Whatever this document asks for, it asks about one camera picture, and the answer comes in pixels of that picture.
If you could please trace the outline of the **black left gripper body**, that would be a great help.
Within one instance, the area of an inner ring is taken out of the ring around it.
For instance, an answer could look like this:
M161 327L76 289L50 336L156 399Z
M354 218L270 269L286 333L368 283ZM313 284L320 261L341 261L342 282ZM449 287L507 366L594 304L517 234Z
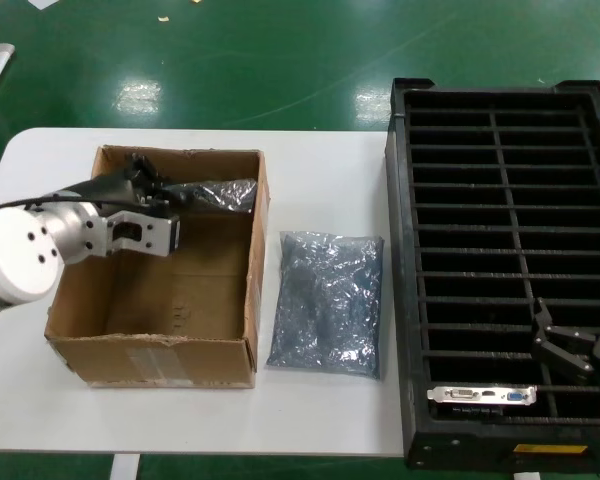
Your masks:
M64 191L92 200L99 215L113 215L123 210L140 211L146 183L147 177L140 170L125 168L65 187Z

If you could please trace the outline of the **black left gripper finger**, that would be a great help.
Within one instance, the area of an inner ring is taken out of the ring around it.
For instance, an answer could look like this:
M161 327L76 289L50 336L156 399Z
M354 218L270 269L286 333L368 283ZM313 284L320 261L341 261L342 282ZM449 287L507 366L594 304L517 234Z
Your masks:
M171 218L177 215L177 208L168 199L146 198L139 204L142 215L152 218Z
M136 195L164 195L168 180L159 174L146 155L130 153L125 156L124 178Z

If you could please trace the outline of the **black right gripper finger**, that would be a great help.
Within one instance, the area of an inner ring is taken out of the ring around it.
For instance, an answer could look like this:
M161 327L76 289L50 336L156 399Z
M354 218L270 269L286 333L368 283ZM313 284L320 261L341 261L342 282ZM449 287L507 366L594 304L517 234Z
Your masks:
M593 378L588 356L594 347L594 335L555 325L542 298L534 300L533 312L533 359L575 384L588 384Z

